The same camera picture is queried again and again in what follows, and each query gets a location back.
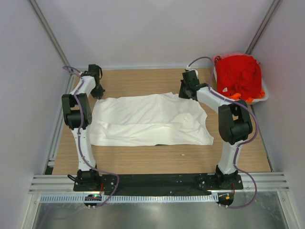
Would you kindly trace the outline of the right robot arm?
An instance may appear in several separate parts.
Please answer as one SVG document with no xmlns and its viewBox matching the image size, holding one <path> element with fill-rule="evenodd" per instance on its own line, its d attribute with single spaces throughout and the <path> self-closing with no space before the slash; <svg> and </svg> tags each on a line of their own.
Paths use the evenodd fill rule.
<svg viewBox="0 0 305 229">
<path fill-rule="evenodd" d="M 238 175 L 237 163 L 242 143 L 253 131 L 250 114 L 243 100 L 233 101 L 200 83 L 196 70 L 183 72 L 179 97 L 194 99 L 218 114 L 218 131 L 223 140 L 221 159 L 216 166 L 214 181 L 217 187 L 229 189 Z"/>
</svg>

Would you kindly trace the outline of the white t-shirt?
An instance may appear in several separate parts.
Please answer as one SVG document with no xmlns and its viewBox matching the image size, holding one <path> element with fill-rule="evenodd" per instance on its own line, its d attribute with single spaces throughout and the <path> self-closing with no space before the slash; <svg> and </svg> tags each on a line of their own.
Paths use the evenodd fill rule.
<svg viewBox="0 0 305 229">
<path fill-rule="evenodd" d="M 92 112 L 94 146 L 210 146 L 207 113 L 192 99 L 171 92 L 98 100 Z"/>
</svg>

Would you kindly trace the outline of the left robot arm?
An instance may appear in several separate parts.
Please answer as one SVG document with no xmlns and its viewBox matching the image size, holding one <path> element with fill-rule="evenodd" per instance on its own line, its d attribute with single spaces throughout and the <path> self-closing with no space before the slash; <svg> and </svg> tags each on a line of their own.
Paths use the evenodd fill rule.
<svg viewBox="0 0 305 229">
<path fill-rule="evenodd" d="M 79 78 L 75 88 L 61 97 L 64 122 L 72 132 L 78 154 L 77 174 L 67 177 L 74 182 L 74 191 L 97 191 L 102 182 L 90 142 L 92 110 L 89 96 L 97 100 L 103 97 L 102 69 L 96 64 L 88 65 L 84 72 L 70 66 L 64 66 L 64 69 Z"/>
</svg>

